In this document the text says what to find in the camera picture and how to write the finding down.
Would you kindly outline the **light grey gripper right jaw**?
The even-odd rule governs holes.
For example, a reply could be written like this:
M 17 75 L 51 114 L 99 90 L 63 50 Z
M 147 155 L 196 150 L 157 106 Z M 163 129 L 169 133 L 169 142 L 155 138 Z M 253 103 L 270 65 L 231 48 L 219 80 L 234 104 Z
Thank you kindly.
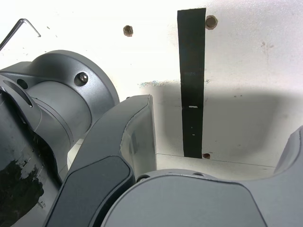
M 303 130 L 291 134 L 274 174 L 227 181 L 190 172 L 157 174 L 127 190 L 104 227 L 300 227 Z

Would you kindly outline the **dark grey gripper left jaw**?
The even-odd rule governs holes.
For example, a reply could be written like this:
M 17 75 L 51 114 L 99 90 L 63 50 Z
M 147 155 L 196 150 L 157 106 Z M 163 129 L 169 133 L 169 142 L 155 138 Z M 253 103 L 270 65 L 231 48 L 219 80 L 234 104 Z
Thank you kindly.
M 79 149 L 45 221 L 47 227 L 99 227 L 115 201 L 156 169 L 151 95 L 105 113 Z

